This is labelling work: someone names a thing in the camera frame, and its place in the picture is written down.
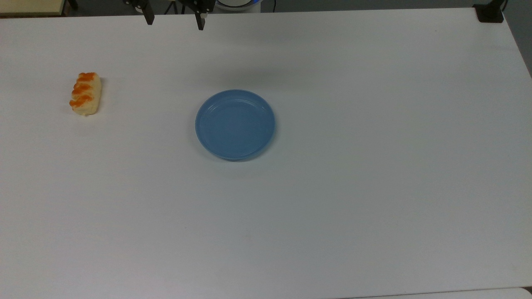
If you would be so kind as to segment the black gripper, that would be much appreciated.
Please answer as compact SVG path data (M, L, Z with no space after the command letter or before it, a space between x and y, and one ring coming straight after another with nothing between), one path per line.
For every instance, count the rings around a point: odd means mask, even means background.
M216 0L179 0L179 2L195 13L198 29L204 30L207 13L212 13Z

